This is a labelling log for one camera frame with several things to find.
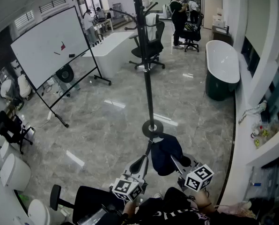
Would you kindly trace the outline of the person's left forearm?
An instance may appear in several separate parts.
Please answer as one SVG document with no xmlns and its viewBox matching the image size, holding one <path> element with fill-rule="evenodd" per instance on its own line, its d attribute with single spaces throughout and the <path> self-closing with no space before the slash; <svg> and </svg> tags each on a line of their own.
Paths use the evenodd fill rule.
<svg viewBox="0 0 279 225">
<path fill-rule="evenodd" d="M 131 218 L 137 213 L 138 210 L 139 206 L 136 201 L 127 202 L 124 207 L 123 214 L 127 214 L 128 218 Z"/>
</svg>

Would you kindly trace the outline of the beige door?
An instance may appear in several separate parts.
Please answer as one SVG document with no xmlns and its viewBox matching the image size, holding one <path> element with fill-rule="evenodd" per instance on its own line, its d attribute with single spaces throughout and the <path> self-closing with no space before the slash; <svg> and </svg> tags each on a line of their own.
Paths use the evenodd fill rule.
<svg viewBox="0 0 279 225">
<path fill-rule="evenodd" d="M 222 0 L 203 0 L 204 29 L 212 29 L 213 16 L 217 15 L 217 9 L 222 9 Z"/>
</svg>

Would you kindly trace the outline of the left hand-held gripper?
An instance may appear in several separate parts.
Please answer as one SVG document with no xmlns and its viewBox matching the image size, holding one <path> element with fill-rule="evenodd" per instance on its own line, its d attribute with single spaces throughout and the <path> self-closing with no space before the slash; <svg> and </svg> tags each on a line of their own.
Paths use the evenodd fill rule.
<svg viewBox="0 0 279 225">
<path fill-rule="evenodd" d="M 148 162 L 147 155 L 129 162 L 120 178 L 116 178 L 114 184 L 110 185 L 110 192 L 127 202 L 133 202 L 144 194 L 147 183 L 143 178 L 147 174 Z"/>
</svg>

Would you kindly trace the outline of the black coat rack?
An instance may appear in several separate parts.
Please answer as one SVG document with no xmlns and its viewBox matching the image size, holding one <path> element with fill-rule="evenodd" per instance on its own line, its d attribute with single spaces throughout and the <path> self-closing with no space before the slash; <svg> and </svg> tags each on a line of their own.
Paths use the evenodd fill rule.
<svg viewBox="0 0 279 225">
<path fill-rule="evenodd" d="M 133 19 L 134 23 L 136 24 L 136 29 L 138 31 L 138 39 L 139 39 L 139 48 L 141 52 L 141 61 L 144 64 L 144 78 L 145 78 L 145 85 L 146 85 L 146 92 L 147 92 L 147 104 L 148 104 L 148 113 L 149 113 L 149 120 L 147 120 L 143 126 L 142 131 L 143 134 L 149 138 L 149 140 L 153 140 L 158 134 L 163 132 L 163 124 L 158 121 L 154 120 L 154 111 L 153 111 L 153 97 L 152 97 L 152 86 L 151 86 L 151 77 L 148 65 L 148 39 L 146 33 L 146 18 L 144 15 L 144 7 L 142 6 L 142 0 L 133 0 L 134 1 L 134 8 L 136 17 L 131 16 L 128 13 L 122 12 L 122 14 L 129 16 Z"/>
</svg>

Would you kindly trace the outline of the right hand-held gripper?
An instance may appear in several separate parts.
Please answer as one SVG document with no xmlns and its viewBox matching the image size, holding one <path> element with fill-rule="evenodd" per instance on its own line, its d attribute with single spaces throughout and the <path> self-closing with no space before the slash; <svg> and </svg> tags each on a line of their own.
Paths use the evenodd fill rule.
<svg viewBox="0 0 279 225">
<path fill-rule="evenodd" d="M 179 160 L 171 155 L 171 159 L 179 173 L 177 183 L 183 191 L 191 189 L 198 192 L 210 184 L 214 172 L 208 165 L 198 163 L 192 155 L 183 155 Z"/>
</svg>

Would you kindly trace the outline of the white and green bathtub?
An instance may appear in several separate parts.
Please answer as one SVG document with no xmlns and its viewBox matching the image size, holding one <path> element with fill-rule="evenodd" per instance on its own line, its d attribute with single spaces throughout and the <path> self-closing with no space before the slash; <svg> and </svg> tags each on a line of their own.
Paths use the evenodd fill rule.
<svg viewBox="0 0 279 225">
<path fill-rule="evenodd" d="M 240 81 L 237 51 L 228 43 L 211 40 L 206 43 L 205 92 L 216 101 L 228 98 Z"/>
</svg>

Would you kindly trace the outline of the black office chair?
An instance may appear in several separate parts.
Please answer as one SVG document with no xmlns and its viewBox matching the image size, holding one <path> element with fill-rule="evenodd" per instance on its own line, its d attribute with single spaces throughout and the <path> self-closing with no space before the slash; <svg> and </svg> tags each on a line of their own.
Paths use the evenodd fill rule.
<svg viewBox="0 0 279 225">
<path fill-rule="evenodd" d="M 18 115 L 14 115 L 14 119 L 4 112 L 0 111 L 0 135 L 3 136 L 7 142 L 16 143 L 20 146 L 20 153 L 23 155 L 22 146 L 23 140 L 26 140 L 30 145 L 33 144 L 31 140 L 26 138 L 29 131 L 35 132 L 33 127 L 26 127 Z"/>
<path fill-rule="evenodd" d="M 72 222 L 78 225 L 78 221 L 86 215 L 94 215 L 103 207 L 108 210 L 123 211 L 124 202 L 111 192 L 93 187 L 80 186 L 73 204 L 60 198 L 61 186 L 53 185 L 50 194 L 50 208 L 57 211 L 59 205 L 73 209 Z"/>
<path fill-rule="evenodd" d="M 185 24 L 184 30 L 180 35 L 180 38 L 184 39 L 184 42 L 181 43 L 181 45 L 184 46 L 184 52 L 187 52 L 190 47 L 199 52 L 199 45 L 198 43 L 194 43 L 194 41 L 199 42 L 201 39 L 200 30 L 203 19 L 204 15 L 199 13 L 198 22 L 196 24 L 190 22 Z"/>
<path fill-rule="evenodd" d="M 157 32 L 156 32 L 156 39 L 149 41 L 147 39 L 147 54 L 148 54 L 148 67 L 149 69 L 152 69 L 153 66 L 151 66 L 151 64 L 156 64 L 162 67 L 162 69 L 165 69 L 165 64 L 159 62 L 159 56 L 160 53 L 163 51 L 163 45 L 161 42 L 162 39 L 162 34 L 164 31 L 164 27 L 165 24 L 164 22 L 159 20 L 159 23 L 157 24 Z M 138 34 L 136 35 L 132 35 L 129 37 L 129 39 L 134 39 L 137 47 L 132 49 L 131 53 L 137 57 L 137 58 L 141 58 L 141 51 L 140 51 L 140 44 L 138 42 Z M 144 63 L 136 63 L 133 61 L 129 61 L 130 64 L 134 64 L 134 69 L 137 69 L 138 67 L 144 66 Z"/>
</svg>

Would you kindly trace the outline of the stack of white boxes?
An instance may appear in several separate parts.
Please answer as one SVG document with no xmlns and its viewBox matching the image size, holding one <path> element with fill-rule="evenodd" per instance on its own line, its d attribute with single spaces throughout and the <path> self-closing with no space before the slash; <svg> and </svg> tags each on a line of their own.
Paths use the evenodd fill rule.
<svg viewBox="0 0 279 225">
<path fill-rule="evenodd" d="M 215 15 L 213 15 L 213 26 L 220 28 L 228 26 L 228 10 L 217 8 Z"/>
</svg>

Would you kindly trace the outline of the person's black shirt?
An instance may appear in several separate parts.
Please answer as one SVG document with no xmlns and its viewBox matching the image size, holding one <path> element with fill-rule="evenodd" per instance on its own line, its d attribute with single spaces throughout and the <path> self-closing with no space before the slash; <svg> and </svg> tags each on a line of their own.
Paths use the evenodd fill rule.
<svg viewBox="0 0 279 225">
<path fill-rule="evenodd" d="M 163 199 L 149 198 L 122 225 L 260 225 L 254 218 L 198 210 L 194 196 L 170 187 Z"/>
</svg>

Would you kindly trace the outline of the yellow smiley toys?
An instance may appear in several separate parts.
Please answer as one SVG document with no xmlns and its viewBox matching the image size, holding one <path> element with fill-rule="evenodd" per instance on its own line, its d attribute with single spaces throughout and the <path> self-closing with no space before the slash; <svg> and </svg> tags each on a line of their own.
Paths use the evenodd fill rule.
<svg viewBox="0 0 279 225">
<path fill-rule="evenodd" d="M 253 143 L 257 149 L 264 145 L 269 138 L 269 132 L 266 129 L 255 129 L 252 135 L 254 136 Z"/>
</svg>

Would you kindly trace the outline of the white toilet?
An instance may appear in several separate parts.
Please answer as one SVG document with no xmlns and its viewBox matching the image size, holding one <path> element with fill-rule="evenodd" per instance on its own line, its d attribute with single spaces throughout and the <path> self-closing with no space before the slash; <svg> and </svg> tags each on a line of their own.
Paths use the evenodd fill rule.
<svg viewBox="0 0 279 225">
<path fill-rule="evenodd" d="M 10 154 L 1 170 L 0 179 L 3 187 L 24 192 L 31 178 L 30 167 L 19 157 Z"/>
<path fill-rule="evenodd" d="M 28 216 L 34 225 L 51 225 L 48 208 L 40 200 L 34 199 L 29 205 Z"/>
</svg>

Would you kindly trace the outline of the rolling whiteboard on black stand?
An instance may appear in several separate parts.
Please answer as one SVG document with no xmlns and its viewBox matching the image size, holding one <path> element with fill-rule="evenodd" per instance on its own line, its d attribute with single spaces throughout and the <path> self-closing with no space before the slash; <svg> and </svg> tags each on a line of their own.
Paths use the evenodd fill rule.
<svg viewBox="0 0 279 225">
<path fill-rule="evenodd" d="M 58 70 L 92 50 L 83 32 L 77 8 L 50 16 L 20 35 L 12 44 L 16 60 L 34 90 Z"/>
</svg>

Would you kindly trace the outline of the dark navy garment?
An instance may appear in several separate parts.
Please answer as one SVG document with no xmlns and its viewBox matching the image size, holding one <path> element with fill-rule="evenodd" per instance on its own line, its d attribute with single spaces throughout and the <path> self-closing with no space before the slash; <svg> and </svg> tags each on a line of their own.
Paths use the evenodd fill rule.
<svg viewBox="0 0 279 225">
<path fill-rule="evenodd" d="M 155 171 L 160 176 L 167 176 L 175 171 L 171 155 L 178 160 L 184 155 L 177 138 L 166 133 L 152 132 L 150 139 L 151 158 Z"/>
</svg>

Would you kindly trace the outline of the white garment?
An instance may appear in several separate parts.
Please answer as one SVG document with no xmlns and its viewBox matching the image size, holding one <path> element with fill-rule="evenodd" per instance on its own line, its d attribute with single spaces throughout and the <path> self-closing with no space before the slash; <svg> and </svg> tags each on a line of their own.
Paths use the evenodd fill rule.
<svg viewBox="0 0 279 225">
<path fill-rule="evenodd" d="M 157 13 L 149 13 L 146 16 L 146 30 L 148 40 L 156 39 L 157 24 L 159 23 L 159 15 Z"/>
</svg>

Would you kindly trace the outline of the black device with screen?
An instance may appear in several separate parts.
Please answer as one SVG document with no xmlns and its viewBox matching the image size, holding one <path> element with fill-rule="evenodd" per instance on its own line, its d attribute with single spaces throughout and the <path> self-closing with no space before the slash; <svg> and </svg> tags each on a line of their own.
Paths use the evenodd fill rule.
<svg viewBox="0 0 279 225">
<path fill-rule="evenodd" d="M 105 215 L 107 214 L 108 211 L 104 208 L 101 208 L 100 210 L 98 210 L 96 213 L 94 214 L 87 214 L 86 216 L 84 216 L 83 218 L 81 218 L 77 224 L 78 225 L 95 225 L 99 222 L 99 220 Z"/>
</svg>

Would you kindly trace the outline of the person's right forearm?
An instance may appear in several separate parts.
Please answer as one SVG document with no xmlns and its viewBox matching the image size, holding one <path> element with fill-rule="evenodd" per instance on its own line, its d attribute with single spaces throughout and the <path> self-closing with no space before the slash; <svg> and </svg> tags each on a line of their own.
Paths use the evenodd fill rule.
<svg viewBox="0 0 279 225">
<path fill-rule="evenodd" d="M 195 195 L 195 203 L 197 204 L 198 210 L 205 213 L 205 214 L 210 214 L 216 211 L 215 207 L 213 206 L 209 206 L 205 209 L 201 209 L 200 207 L 207 205 L 209 203 L 211 203 L 211 201 L 209 200 L 209 198 L 207 197 L 206 193 L 204 190 L 200 190 L 198 191 Z"/>
</svg>

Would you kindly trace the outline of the white counter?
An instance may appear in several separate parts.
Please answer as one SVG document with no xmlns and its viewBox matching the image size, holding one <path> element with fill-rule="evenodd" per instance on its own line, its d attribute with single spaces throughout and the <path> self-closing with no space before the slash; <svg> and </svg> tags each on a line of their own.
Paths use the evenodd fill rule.
<svg viewBox="0 0 279 225">
<path fill-rule="evenodd" d="M 130 39 L 135 32 L 115 32 L 106 37 L 101 43 L 88 50 L 80 57 L 80 62 L 86 70 L 96 69 L 93 74 L 105 78 L 113 78 L 121 67 L 133 57 L 131 51 L 136 44 Z"/>
</svg>

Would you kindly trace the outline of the dark vanity cabinet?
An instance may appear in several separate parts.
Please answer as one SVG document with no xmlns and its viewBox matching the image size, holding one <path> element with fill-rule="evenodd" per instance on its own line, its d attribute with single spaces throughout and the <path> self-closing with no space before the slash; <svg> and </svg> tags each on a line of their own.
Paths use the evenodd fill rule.
<svg viewBox="0 0 279 225">
<path fill-rule="evenodd" d="M 229 27 L 218 27 L 218 26 L 212 26 L 212 37 L 211 40 L 219 40 L 223 41 L 231 46 L 233 46 L 233 39 L 231 37 L 231 34 L 229 33 Z"/>
</svg>

